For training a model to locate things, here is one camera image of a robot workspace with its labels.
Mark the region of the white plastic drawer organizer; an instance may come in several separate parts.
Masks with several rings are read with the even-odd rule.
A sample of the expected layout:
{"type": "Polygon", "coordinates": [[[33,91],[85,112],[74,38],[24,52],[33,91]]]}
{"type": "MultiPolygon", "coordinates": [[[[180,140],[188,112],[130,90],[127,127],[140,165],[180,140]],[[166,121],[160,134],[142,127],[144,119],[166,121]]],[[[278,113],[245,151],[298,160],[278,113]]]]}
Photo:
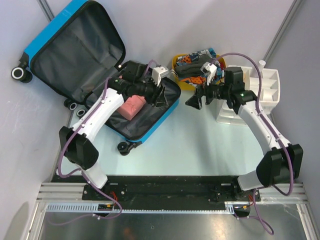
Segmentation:
{"type": "MultiPolygon", "coordinates": [[[[251,77],[252,67],[242,66],[244,88],[251,90],[256,96],[259,96],[261,110],[266,115],[277,106],[280,101],[281,84],[279,71],[277,69],[262,69],[262,87],[259,91],[259,79],[251,77]]],[[[230,109],[225,100],[217,100],[216,102],[216,121],[222,124],[245,126],[246,123],[232,109],[230,109]]]]}

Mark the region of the yellow plastic basket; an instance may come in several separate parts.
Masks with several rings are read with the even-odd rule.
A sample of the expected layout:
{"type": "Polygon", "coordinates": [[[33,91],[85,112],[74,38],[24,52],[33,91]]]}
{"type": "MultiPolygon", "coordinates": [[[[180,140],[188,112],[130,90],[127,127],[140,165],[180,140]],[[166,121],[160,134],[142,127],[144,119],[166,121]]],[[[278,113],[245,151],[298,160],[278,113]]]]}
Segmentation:
{"type": "MultiPolygon", "coordinates": [[[[175,71],[175,68],[177,66],[177,60],[178,58],[180,57],[183,57],[184,55],[186,55],[186,53],[183,53],[183,54],[177,54],[175,55],[173,58],[172,58],[172,61],[171,61],[171,69],[173,71],[175,71]]],[[[217,55],[217,57],[219,58],[219,63],[220,63],[220,66],[221,66],[221,69],[224,70],[227,66],[226,62],[225,62],[225,59],[223,57],[220,57],[220,55],[217,55]]],[[[174,81],[178,84],[178,86],[180,87],[180,89],[182,91],[194,91],[195,90],[195,86],[194,85],[190,85],[188,83],[185,83],[185,82],[182,82],[178,75],[174,72],[172,72],[173,74],[173,78],[174,78],[174,81]]]]}

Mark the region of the blue fish-print kids suitcase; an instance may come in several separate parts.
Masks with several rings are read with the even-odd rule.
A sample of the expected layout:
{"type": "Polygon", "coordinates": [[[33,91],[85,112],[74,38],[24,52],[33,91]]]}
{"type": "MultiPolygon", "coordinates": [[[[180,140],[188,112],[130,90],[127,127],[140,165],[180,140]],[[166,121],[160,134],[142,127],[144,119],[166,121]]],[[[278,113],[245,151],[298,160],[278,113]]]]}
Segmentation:
{"type": "MultiPolygon", "coordinates": [[[[108,77],[131,74],[151,77],[152,67],[125,61],[126,48],[105,8],[94,0],[71,1],[25,48],[11,77],[29,83],[37,77],[59,95],[71,110],[90,108],[103,92],[108,77]]],[[[125,156],[145,142],[178,106],[181,89],[164,77],[168,107],[146,103],[132,120],[115,112],[106,125],[124,138],[117,146],[125,156]]]]}

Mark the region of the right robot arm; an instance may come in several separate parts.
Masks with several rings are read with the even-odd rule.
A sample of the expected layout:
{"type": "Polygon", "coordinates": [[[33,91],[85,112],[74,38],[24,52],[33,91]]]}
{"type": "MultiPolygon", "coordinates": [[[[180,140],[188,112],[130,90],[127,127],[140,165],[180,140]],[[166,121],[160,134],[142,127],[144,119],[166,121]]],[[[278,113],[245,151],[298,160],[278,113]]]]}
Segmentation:
{"type": "Polygon", "coordinates": [[[237,177],[230,188],[231,196],[242,201],[249,190],[274,187],[284,196],[293,192],[294,180],[299,176],[303,149],[291,144],[263,111],[259,98],[252,90],[245,89],[244,73],[240,66],[230,66],[224,71],[224,82],[216,85],[206,82],[196,87],[186,105],[200,110],[202,97],[206,104],[214,99],[224,100],[250,128],[257,139],[263,158],[254,171],[237,177]]]}

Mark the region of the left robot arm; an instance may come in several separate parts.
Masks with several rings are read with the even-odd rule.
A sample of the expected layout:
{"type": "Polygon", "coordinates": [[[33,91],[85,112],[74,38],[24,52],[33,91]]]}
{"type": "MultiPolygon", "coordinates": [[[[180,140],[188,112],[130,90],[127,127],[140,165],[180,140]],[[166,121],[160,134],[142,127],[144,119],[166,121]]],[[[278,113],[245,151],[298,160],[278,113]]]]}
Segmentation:
{"type": "Polygon", "coordinates": [[[111,188],[106,184],[108,177],[98,162],[99,152],[93,145],[96,135],[126,98],[137,95],[144,97],[153,107],[167,106],[162,79],[169,72],[167,67],[159,65],[152,69],[148,80],[130,73],[128,68],[120,76],[109,76],[100,97],[86,114],[72,127],[60,129],[61,154],[58,164],[67,158],[76,165],[77,170],[94,186],[93,194],[98,199],[107,199],[111,188]]]}

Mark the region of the grey dotted socks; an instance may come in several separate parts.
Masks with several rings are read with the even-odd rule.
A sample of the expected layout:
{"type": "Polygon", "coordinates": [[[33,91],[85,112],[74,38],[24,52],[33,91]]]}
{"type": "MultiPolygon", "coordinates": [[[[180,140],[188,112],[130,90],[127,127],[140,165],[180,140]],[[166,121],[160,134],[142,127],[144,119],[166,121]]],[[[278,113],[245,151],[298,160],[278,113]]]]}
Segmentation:
{"type": "Polygon", "coordinates": [[[213,58],[209,55],[203,55],[191,63],[177,65],[175,67],[175,72],[181,78],[198,77],[204,74],[201,71],[202,66],[207,62],[211,62],[212,60],[213,58]]]}

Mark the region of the pink cloth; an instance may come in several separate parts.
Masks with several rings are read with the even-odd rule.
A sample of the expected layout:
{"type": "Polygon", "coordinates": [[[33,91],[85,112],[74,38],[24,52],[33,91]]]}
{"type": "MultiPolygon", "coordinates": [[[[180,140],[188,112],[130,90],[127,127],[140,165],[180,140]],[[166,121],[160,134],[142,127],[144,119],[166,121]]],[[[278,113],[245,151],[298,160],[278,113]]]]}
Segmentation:
{"type": "Polygon", "coordinates": [[[143,96],[133,95],[117,109],[117,112],[126,120],[131,121],[145,104],[146,100],[143,96]]]}

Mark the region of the lilac cosmetic tube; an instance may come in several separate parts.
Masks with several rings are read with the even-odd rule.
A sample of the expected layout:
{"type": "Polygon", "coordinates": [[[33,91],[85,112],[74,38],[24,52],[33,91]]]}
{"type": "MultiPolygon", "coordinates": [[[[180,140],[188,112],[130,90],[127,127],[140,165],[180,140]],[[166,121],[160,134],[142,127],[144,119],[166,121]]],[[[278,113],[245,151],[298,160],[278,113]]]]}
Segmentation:
{"type": "Polygon", "coordinates": [[[265,65],[266,65],[266,62],[264,60],[259,60],[257,63],[258,70],[259,70],[261,77],[263,76],[263,69],[264,69],[265,65]]]}

